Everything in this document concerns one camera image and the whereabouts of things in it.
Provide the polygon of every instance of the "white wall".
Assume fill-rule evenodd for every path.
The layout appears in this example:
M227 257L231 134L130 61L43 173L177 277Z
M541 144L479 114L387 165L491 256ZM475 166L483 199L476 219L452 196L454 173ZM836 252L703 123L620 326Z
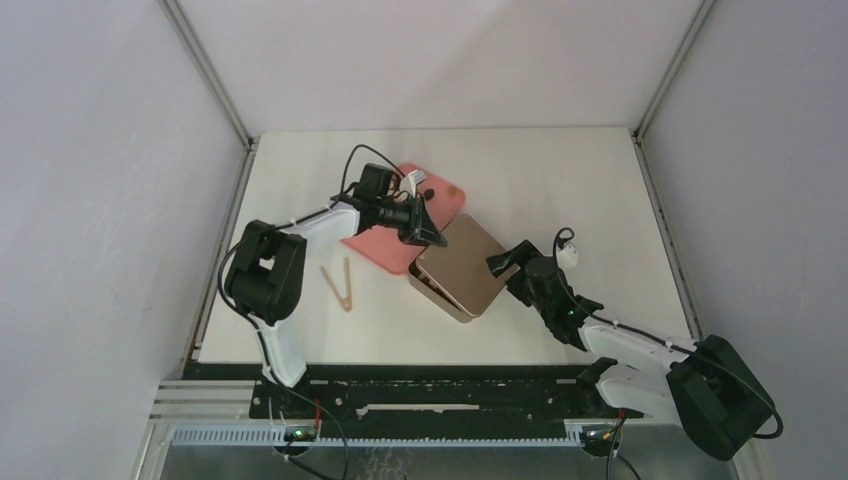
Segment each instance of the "white wall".
M248 129L635 127L700 0L183 0Z
M848 3L720 2L648 154L707 330L777 402L780 478L843 478Z
M127 478L240 157L156 2L6 2L0 478Z

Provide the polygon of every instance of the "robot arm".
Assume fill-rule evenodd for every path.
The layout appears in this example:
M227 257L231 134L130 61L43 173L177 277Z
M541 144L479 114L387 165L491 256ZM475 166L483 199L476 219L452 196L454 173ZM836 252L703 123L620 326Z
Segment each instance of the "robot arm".
M602 357L578 378L583 408L624 408L679 425L709 455L731 459L774 413L765 389L723 338L695 341L637 328L575 295L562 271L577 261L572 238L558 238L552 256L525 240L487 263L495 276L521 267L508 291L534 307L557 340Z
M242 235L224 282L238 313L252 315L259 330L260 347L266 357L264 375L293 387L306 371L301 342L292 321L300 312L303 269L307 252L314 253L375 225L394 228L408 245L447 245L418 195L416 184L426 175L417 170L403 179L394 170L368 164L350 195L334 197L324 211L309 215L292 226L276 229L254 220ZM388 195L393 185L406 192L398 200Z

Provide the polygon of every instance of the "gray floor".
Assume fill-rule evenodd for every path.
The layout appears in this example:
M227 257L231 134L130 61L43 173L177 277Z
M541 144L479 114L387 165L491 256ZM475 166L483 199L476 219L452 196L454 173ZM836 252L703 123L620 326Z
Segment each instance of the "gray floor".
M733 468L707 457L672 427L625 428L621 453L644 479L734 479ZM316 448L300 457L338 478L340 448ZM349 480L603 479L604 459L579 448L352 448ZM269 447L173 447L163 479L313 479ZM611 478L633 479L613 463Z

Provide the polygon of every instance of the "pink cutting board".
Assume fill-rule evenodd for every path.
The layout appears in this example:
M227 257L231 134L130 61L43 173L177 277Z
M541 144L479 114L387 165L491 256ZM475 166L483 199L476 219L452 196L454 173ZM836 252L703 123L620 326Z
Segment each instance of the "pink cutting board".
M420 167L413 163L404 163L398 168L406 174ZM423 194L425 190L433 189L435 195L426 203L427 213L436 228L441 230L459 213L465 203L465 192L442 177L424 171L427 172L427 180L418 186L418 193ZM373 227L342 241L393 275L406 274L409 265L424 251L424 247L400 243L397 230L385 227Z

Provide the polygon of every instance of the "white connector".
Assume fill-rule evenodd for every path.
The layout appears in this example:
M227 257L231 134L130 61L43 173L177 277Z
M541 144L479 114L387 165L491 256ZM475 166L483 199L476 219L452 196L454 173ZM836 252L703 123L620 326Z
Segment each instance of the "white connector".
M427 180L424 170L413 170L401 179L398 190L414 197L418 193L418 185L424 183L424 180Z
M577 266L577 247L571 242L566 242L562 248L557 248L557 265L562 270L568 270Z

